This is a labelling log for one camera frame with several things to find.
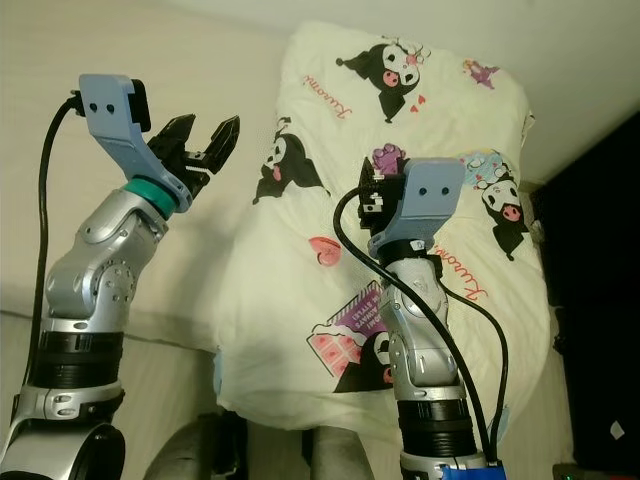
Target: kuromi character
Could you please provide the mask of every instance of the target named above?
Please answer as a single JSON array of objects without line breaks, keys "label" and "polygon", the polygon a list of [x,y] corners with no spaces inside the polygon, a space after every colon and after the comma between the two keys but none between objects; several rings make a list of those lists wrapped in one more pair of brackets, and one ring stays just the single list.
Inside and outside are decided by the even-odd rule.
[{"label": "kuromi character", "polygon": [[507,258],[513,261],[511,254],[522,243],[524,239],[522,234],[528,230],[524,224],[524,214],[517,192],[518,187],[513,181],[513,177],[502,167],[500,167],[499,173],[501,175],[498,181],[484,188],[482,202],[489,216],[496,222],[496,226],[493,227],[493,235],[496,237],[498,245],[507,254]]},{"label": "kuromi character", "polygon": [[290,182],[303,188],[323,187],[316,167],[307,158],[300,139],[292,133],[282,133],[290,119],[281,120],[285,121],[285,126],[276,133],[271,154],[262,166],[262,179],[258,182],[254,205],[262,197],[281,197]]},{"label": "kuromi character", "polygon": [[422,47],[403,46],[398,40],[374,45],[349,60],[336,59],[338,66],[353,70],[380,90],[378,98],[387,123],[405,104],[405,95],[418,85],[418,67],[423,62]]},{"label": "kuromi character", "polygon": [[367,392],[392,386],[389,334],[378,332],[362,346],[360,363],[347,365],[334,392]]}]

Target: pink heart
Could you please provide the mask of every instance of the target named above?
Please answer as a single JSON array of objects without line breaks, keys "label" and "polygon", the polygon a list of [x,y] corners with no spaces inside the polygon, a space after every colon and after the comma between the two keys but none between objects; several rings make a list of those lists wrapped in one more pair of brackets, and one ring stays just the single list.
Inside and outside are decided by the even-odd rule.
[{"label": "pink heart", "polygon": [[309,239],[311,248],[318,254],[317,259],[320,265],[332,267],[340,261],[342,247],[338,242],[326,237],[313,237]]},{"label": "pink heart", "polygon": [[382,380],[384,383],[393,383],[393,376],[391,375],[391,369],[387,368],[382,374]]}]

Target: black cable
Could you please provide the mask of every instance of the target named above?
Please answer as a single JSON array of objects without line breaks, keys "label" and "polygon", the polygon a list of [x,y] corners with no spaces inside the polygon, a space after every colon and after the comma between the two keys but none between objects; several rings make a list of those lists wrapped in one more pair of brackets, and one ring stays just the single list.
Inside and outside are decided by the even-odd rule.
[{"label": "black cable", "polygon": [[442,286],[444,291],[447,293],[447,295],[449,295],[450,297],[456,299],[460,303],[463,303],[468,307],[471,307],[477,312],[484,315],[487,318],[487,320],[489,320],[491,325],[493,325],[493,328],[496,329],[498,337],[500,338],[500,348],[502,349],[502,372],[500,374],[500,387],[498,388],[498,400],[496,402],[496,413],[493,416],[493,420],[491,422],[491,437],[489,440],[489,444],[491,446],[491,456],[494,459],[497,459],[498,458],[498,427],[500,426],[500,418],[502,417],[502,409],[504,408],[504,396],[507,390],[507,376],[509,375],[509,348],[507,347],[507,339],[504,336],[502,327],[500,326],[498,321],[493,317],[493,315],[487,312],[480,305],[476,305],[472,301],[458,295],[455,292],[452,292],[442,282],[440,282],[440,285]]},{"label": "black cable", "polygon": [[393,274],[388,272],[386,269],[381,267],[375,260],[370,258],[366,253],[360,250],[355,244],[349,240],[349,237],[342,230],[342,226],[340,225],[340,219],[342,217],[342,213],[344,212],[347,203],[354,197],[356,197],[363,189],[354,188],[348,191],[344,197],[340,199],[336,209],[333,213],[333,229],[336,232],[338,239],[342,242],[345,248],[351,252],[351,254],[360,260],[365,266],[369,269],[373,270],[377,275],[385,279],[390,284],[394,285],[398,290],[404,293],[407,297],[411,299],[413,303],[424,313],[429,322],[436,329],[438,334],[442,337],[445,344],[451,351],[451,355],[455,359],[458,364],[458,369],[462,374],[462,378],[466,384],[467,390],[469,392],[469,398],[471,399],[471,404],[473,405],[473,410],[476,416],[476,422],[478,424],[478,432],[480,434],[480,443],[482,444],[482,451],[487,455],[487,460],[490,462],[497,461],[497,458],[492,457],[492,450],[490,449],[489,444],[489,436],[487,434],[487,424],[484,420],[484,414],[482,412],[482,405],[480,403],[480,397],[478,396],[478,391],[476,390],[476,386],[473,383],[473,378],[471,378],[471,372],[469,372],[469,368],[462,357],[462,353],[458,350],[453,337],[447,330],[447,328],[440,322],[435,313],[429,308],[427,303],[420,298],[411,287],[409,287],[406,283],[402,282],[398,278],[396,278]]},{"label": "black cable", "polygon": [[38,252],[38,267],[36,270],[36,288],[33,299],[33,314],[31,315],[31,338],[29,340],[29,356],[24,372],[22,384],[32,379],[33,364],[38,351],[40,339],[40,324],[42,323],[42,304],[44,297],[44,276],[47,268],[47,251],[49,249],[49,218],[47,213],[47,174],[49,172],[49,158],[53,139],[60,128],[64,116],[72,108],[78,107],[79,97],[71,97],[64,102],[51,120],[49,130],[44,138],[42,155],[40,156],[40,171],[38,173],[38,214],[40,218],[40,250]]}]

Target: robotic arm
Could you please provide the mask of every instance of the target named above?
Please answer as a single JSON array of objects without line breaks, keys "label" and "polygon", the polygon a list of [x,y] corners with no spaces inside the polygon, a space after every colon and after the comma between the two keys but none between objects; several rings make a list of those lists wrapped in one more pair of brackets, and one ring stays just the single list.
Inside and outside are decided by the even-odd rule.
[{"label": "robotic arm", "polygon": [[[378,308],[389,332],[404,444],[400,465],[407,480],[506,478],[495,445],[489,445],[473,380],[448,333],[440,257],[427,254],[435,233],[455,212],[463,179],[464,166],[452,159],[410,160],[402,173],[386,176],[365,160],[359,187],[340,201],[334,216],[342,243],[386,280]],[[359,251],[340,227],[342,211],[356,195],[360,226],[372,234],[369,254],[380,265]],[[476,449],[463,380],[470,389],[483,450],[495,457],[489,462]]]},{"label": "robotic arm", "polygon": [[124,327],[136,284],[168,230],[233,151],[240,120],[223,122],[204,152],[185,151],[195,115],[174,118],[146,144],[144,86],[123,76],[82,75],[76,111],[129,182],[81,225],[45,283],[49,304],[14,407],[0,478],[119,479],[124,438],[111,425]]}]

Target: purple cartoon character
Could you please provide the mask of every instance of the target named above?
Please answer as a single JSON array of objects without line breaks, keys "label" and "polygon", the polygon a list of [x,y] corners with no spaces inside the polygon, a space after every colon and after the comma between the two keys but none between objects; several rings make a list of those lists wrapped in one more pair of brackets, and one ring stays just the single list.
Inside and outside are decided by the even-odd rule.
[{"label": "purple cartoon character", "polygon": [[465,60],[462,65],[465,71],[476,81],[476,83],[481,83],[485,87],[493,90],[491,75],[500,70],[500,67],[483,67],[478,62],[471,59]]},{"label": "purple cartoon character", "polygon": [[373,168],[379,170],[382,175],[395,175],[409,161],[409,159],[405,159],[405,156],[405,151],[400,147],[387,143],[384,147],[376,148],[373,151],[371,155]]}]

